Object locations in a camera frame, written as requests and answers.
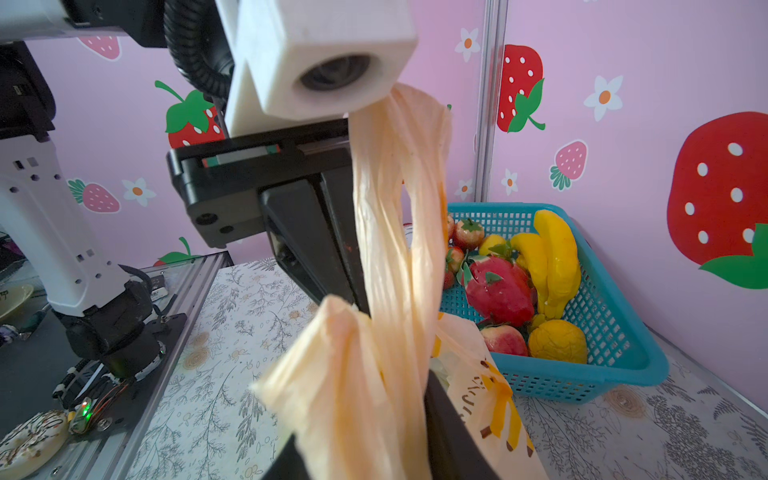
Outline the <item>teal plastic basket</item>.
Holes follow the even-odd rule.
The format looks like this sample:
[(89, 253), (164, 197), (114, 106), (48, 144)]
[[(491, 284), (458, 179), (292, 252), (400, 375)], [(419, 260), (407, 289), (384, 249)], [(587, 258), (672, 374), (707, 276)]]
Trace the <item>teal plastic basket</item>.
[(534, 233), (534, 214), (559, 215), (574, 236), (582, 281), (564, 319), (585, 334), (588, 362), (573, 364), (494, 353), (492, 359), (515, 393), (539, 399), (584, 404), (619, 385), (656, 386), (669, 374), (669, 362), (648, 328), (630, 306), (575, 221), (560, 207), (543, 203), (450, 203), (456, 220), (469, 217), (488, 233), (509, 238)]

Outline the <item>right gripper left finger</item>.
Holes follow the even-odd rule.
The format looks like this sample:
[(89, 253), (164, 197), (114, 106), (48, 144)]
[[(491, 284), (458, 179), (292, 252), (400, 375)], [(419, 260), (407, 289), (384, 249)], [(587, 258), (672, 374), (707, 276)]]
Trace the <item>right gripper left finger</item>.
[(292, 434), (273, 464), (262, 477), (263, 480), (310, 480), (304, 460), (296, 445), (296, 436)]

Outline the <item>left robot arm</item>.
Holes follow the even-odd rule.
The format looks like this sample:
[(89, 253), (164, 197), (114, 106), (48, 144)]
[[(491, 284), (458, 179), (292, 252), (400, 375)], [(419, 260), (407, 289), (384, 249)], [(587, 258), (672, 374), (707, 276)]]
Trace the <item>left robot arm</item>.
[(1, 223), (36, 269), (72, 351), (142, 378), (166, 346), (146, 325), (151, 285), (98, 246), (89, 197), (62, 175), (55, 102), (34, 38), (124, 32), (164, 48), (192, 85), (170, 129), (223, 129), (167, 156), (211, 247), (266, 232), (314, 300), (367, 305), (354, 237), (352, 113), (384, 97), (417, 33), (404, 1), (5, 1), (1, 5)]

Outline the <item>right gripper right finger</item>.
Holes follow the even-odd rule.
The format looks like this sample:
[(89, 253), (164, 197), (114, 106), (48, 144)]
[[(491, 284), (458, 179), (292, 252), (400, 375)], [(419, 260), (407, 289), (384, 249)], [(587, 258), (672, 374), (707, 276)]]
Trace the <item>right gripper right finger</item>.
[(424, 395), (428, 460), (433, 479), (498, 479), (434, 372)]

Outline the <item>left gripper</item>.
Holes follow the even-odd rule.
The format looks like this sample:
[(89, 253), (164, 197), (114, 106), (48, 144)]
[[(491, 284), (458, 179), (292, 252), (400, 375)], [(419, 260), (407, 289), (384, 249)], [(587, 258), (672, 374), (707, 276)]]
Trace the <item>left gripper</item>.
[(166, 161), (207, 246), (262, 233), (265, 220), (278, 266), (310, 299), (336, 295), (368, 314), (350, 155), (302, 150), (347, 134), (347, 120), (323, 121), (172, 149)]

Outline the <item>beige plastic bag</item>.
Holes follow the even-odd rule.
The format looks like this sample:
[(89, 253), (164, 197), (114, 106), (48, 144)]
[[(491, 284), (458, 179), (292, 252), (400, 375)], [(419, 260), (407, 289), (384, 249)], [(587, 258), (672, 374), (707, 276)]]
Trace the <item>beige plastic bag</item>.
[(424, 395), (434, 372), (498, 479), (546, 472), (478, 329), (440, 309), (449, 109), (404, 85), (348, 118), (368, 314), (325, 297), (252, 386), (311, 479), (433, 479)]

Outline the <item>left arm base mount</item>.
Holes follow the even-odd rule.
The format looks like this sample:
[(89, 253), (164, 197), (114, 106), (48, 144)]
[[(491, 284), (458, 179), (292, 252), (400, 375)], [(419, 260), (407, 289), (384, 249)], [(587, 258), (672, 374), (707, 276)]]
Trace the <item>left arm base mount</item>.
[(52, 398), (64, 410), (70, 434), (96, 438), (134, 426), (170, 364), (186, 324), (183, 313), (150, 321), (146, 330), (158, 341), (159, 355), (133, 377), (119, 379), (95, 360), (81, 360), (69, 368)]

